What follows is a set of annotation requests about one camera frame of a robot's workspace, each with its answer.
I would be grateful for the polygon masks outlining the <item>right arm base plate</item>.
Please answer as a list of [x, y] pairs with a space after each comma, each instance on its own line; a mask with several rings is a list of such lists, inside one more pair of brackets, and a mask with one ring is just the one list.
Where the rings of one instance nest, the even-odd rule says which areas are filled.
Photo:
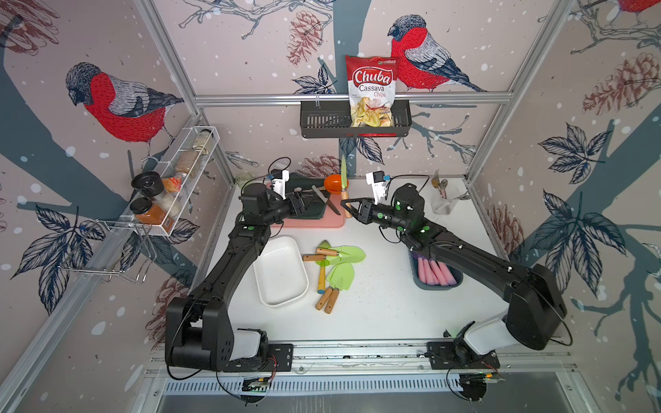
[[433, 370], [501, 368], [495, 351], [477, 354], [466, 344], [453, 339], [427, 342], [423, 355], [430, 360]]

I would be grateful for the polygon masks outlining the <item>purple shovel pink handle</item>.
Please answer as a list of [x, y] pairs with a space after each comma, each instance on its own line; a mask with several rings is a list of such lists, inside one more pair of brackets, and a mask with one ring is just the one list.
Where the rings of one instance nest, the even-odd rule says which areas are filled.
[[426, 259], [426, 260], [428, 261], [427, 270], [429, 272], [428, 273], [428, 281], [429, 281], [428, 285], [442, 286], [442, 284], [439, 280], [439, 273], [438, 273], [438, 268], [437, 268], [436, 262], [433, 261], [433, 260], [428, 260], [428, 259]]
[[429, 284], [429, 281], [428, 281], [428, 273], [429, 272], [427, 270], [428, 261], [426, 259], [424, 259], [423, 257], [421, 257], [421, 256], [419, 256], [417, 258], [417, 261], [418, 261], [418, 280], [421, 283], [423, 283], [425, 285], [428, 285]]
[[456, 279], [445, 263], [436, 262], [436, 265], [438, 268], [439, 280], [443, 286], [454, 286], [457, 284]]

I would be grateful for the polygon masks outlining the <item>green shovel yellow handle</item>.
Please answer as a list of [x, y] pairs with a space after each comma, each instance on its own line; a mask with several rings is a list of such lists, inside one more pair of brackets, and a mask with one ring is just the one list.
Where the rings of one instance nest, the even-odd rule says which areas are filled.
[[[322, 255], [323, 251], [328, 250], [331, 247], [330, 243], [326, 240], [322, 241], [316, 249], [318, 255]], [[326, 270], [325, 267], [328, 265], [328, 255], [324, 254], [325, 259], [318, 262], [320, 266], [319, 275], [318, 275], [318, 293], [323, 294], [326, 289]]]

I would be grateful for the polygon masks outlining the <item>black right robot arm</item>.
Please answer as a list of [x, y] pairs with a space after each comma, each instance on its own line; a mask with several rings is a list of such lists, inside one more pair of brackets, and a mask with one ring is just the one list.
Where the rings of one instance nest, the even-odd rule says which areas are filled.
[[455, 359], [462, 366], [514, 344], [544, 350], [567, 314], [553, 273], [540, 264], [525, 267], [468, 244], [428, 220], [424, 205], [410, 183], [398, 188], [388, 204], [368, 197], [341, 202], [358, 222], [396, 230], [410, 251], [461, 271], [507, 303], [505, 313], [469, 323], [454, 339]]

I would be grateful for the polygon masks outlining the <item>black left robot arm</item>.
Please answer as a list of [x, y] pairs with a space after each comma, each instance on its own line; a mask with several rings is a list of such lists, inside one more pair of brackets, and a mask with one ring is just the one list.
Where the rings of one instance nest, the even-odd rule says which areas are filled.
[[188, 296], [166, 309], [165, 363], [169, 368], [221, 372], [234, 358], [235, 329], [228, 315], [232, 296], [271, 237], [271, 226], [302, 215], [313, 203], [305, 192], [280, 195], [251, 183], [239, 199], [243, 209], [229, 232], [225, 252]]

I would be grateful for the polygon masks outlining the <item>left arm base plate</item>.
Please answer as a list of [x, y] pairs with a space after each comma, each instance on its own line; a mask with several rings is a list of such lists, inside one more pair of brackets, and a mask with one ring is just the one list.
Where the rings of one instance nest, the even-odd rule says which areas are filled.
[[291, 343], [270, 344], [268, 349], [260, 349], [252, 358], [230, 361], [223, 373], [272, 373], [290, 372], [294, 359], [294, 345]]

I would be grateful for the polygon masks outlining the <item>white storage tray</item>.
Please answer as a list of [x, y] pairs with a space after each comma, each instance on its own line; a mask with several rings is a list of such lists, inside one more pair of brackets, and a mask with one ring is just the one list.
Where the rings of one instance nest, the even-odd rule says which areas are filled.
[[269, 308], [293, 304], [310, 287], [300, 249], [292, 237], [270, 240], [252, 267], [258, 297]]

